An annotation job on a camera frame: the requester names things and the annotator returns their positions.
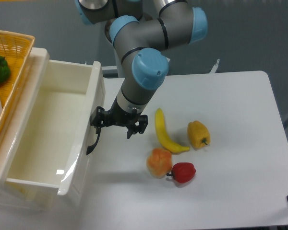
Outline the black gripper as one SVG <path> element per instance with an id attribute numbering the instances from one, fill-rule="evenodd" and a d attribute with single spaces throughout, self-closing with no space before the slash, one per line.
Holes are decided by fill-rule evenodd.
<path id="1" fill-rule="evenodd" d="M 97 106 L 90 116 L 90 125 L 95 127 L 97 135 L 100 135 L 103 127 L 126 127 L 127 139 L 130 139 L 133 134 L 144 133 L 148 125 L 148 116 L 138 114 L 135 108 L 128 113 L 120 107 L 106 111 L 103 107 Z"/>

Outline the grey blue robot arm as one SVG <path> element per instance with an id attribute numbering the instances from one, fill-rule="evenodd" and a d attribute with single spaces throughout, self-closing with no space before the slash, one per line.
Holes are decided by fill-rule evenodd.
<path id="1" fill-rule="evenodd" d="M 127 137 L 143 133 L 148 124 L 143 110 L 169 70 L 162 52 L 204 39 L 205 12 L 185 0 L 156 0 L 158 17 L 146 20 L 140 0 L 78 0 L 75 4 L 85 23 L 111 22 L 108 39 L 125 74 L 112 107 L 97 107 L 91 126 L 97 134 L 109 126 L 126 127 Z"/>

